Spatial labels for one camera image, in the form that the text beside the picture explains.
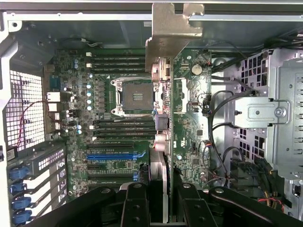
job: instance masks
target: cpu socket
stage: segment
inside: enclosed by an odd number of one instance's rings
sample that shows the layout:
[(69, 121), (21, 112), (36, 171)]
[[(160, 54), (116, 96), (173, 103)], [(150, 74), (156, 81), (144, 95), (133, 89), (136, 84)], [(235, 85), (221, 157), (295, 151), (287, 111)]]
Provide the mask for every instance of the cpu socket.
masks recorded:
[(162, 86), (149, 83), (150, 78), (120, 77), (111, 81), (116, 87), (116, 108), (112, 114), (120, 117), (140, 117), (147, 113), (131, 113), (131, 111), (151, 111), (162, 106)]

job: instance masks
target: red wire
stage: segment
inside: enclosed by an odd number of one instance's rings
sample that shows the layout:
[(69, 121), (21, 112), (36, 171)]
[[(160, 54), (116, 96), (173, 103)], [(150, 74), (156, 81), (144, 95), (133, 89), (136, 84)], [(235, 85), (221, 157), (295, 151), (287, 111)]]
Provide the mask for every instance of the red wire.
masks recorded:
[(282, 202), (280, 200), (275, 200), (274, 198), (264, 198), (264, 199), (259, 199), (258, 202), (263, 202), (263, 201), (267, 201), (267, 200), (279, 202), (282, 207), (281, 210), (284, 212), (284, 205), (282, 204)]
[[(20, 122), (19, 122), (19, 136), (18, 136), (18, 141), (17, 141), (17, 148), (20, 146), (20, 143), (21, 143), (21, 135), (22, 135), (22, 121), (23, 121), (23, 118), (24, 118), (24, 114), (25, 112), (30, 108), (32, 107), (34, 104), (36, 103), (44, 103), (46, 104), (46, 111), (47, 111), (47, 116), (54, 122), (57, 122), (58, 120), (54, 119), (53, 117), (50, 116), (50, 113), (49, 113), (49, 106), (48, 106), (48, 102), (45, 101), (45, 100), (40, 100), (40, 101), (36, 101), (34, 103), (32, 103), (31, 105), (29, 105), (27, 108), (25, 108), (25, 110), (22, 112), (22, 115), (20, 117)], [(60, 125), (62, 126), (66, 126), (66, 124), (64, 124), (63, 122), (58, 122)]]

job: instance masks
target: motherboard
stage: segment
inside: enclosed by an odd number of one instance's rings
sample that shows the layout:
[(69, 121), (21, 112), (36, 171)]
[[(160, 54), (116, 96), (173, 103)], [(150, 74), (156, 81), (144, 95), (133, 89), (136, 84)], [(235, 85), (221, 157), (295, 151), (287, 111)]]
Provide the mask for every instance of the motherboard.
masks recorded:
[(151, 150), (202, 186), (210, 62), (210, 52), (183, 50), (170, 62), (170, 77), (155, 82), (144, 70), (145, 50), (58, 50), (47, 99), (56, 119), (50, 130), (67, 143), (70, 199), (99, 186), (147, 183)]

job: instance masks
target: screw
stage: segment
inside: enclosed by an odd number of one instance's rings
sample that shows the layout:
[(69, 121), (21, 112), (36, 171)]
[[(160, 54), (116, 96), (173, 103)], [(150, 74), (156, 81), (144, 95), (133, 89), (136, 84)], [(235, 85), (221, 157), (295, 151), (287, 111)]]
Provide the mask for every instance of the screw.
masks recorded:
[(190, 188), (190, 184), (185, 183), (185, 184), (183, 185), (183, 188)]
[(139, 184), (139, 183), (136, 183), (136, 184), (134, 185), (134, 188), (141, 188), (141, 187), (142, 187), (142, 185)]
[(283, 115), (283, 110), (282, 110), (281, 108), (277, 108), (277, 109), (275, 110), (275, 115), (276, 115), (276, 116), (282, 116), (282, 115)]
[(109, 190), (108, 188), (103, 189), (103, 190), (101, 191), (102, 194), (106, 194), (106, 193), (109, 193), (109, 192), (110, 192), (110, 190)]
[(214, 191), (215, 191), (216, 193), (220, 193), (220, 194), (224, 192), (224, 190), (221, 189), (221, 188), (216, 188)]

